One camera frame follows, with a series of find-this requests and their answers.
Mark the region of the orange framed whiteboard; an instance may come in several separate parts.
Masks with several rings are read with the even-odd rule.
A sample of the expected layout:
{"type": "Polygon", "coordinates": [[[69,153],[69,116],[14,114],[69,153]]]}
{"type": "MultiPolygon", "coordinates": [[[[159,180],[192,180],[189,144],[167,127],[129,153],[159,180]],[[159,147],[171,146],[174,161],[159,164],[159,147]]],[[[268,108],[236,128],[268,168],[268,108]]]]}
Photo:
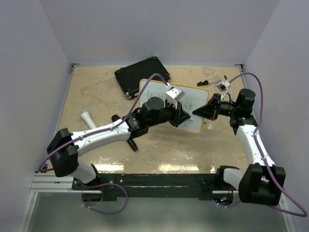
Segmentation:
{"type": "MultiPolygon", "coordinates": [[[[191,116],[190,119],[183,122],[176,129],[192,133],[199,133],[203,125],[203,118],[194,115],[193,111],[207,103],[209,99],[208,90],[204,88],[185,86],[174,83],[171,83],[170,85],[177,87],[184,92],[184,96],[180,99],[180,102],[182,103],[183,110],[191,116]]],[[[163,82],[151,80],[140,97],[140,105],[145,103],[151,97],[159,97],[162,100],[165,100],[166,91],[167,89],[163,82]]]]}

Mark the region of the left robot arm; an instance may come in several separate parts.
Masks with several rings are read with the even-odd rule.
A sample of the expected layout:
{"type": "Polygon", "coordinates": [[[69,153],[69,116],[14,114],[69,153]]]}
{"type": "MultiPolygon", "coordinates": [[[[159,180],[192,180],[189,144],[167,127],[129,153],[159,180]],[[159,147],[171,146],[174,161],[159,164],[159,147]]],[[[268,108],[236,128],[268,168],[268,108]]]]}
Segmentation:
{"type": "Polygon", "coordinates": [[[151,97],[123,118],[114,115],[114,121],[109,125],[76,132],[60,129],[49,144],[47,153],[56,177],[70,175],[88,189],[96,189],[100,184],[98,171],[94,164],[81,161],[80,156],[111,143],[141,137],[152,126],[168,122],[178,127],[190,117],[180,102],[172,104],[168,100],[151,97]]]}

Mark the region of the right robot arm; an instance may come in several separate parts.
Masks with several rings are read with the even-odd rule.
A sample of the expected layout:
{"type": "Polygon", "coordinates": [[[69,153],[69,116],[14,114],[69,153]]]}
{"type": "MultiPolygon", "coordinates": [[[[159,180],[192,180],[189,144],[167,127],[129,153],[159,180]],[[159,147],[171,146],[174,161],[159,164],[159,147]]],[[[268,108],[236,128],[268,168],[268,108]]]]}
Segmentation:
{"type": "Polygon", "coordinates": [[[242,173],[237,168],[224,166],[222,174],[216,176],[215,184],[221,190],[233,186],[239,192],[243,203],[278,205],[281,191],[275,184],[283,186],[286,172],[276,166],[269,157],[261,141],[257,122],[252,115],[255,93],[249,89],[241,89],[236,101],[225,102],[221,95],[215,93],[208,103],[193,111],[202,118],[216,120],[218,116],[228,116],[234,134],[240,140],[249,166],[242,173]]]}

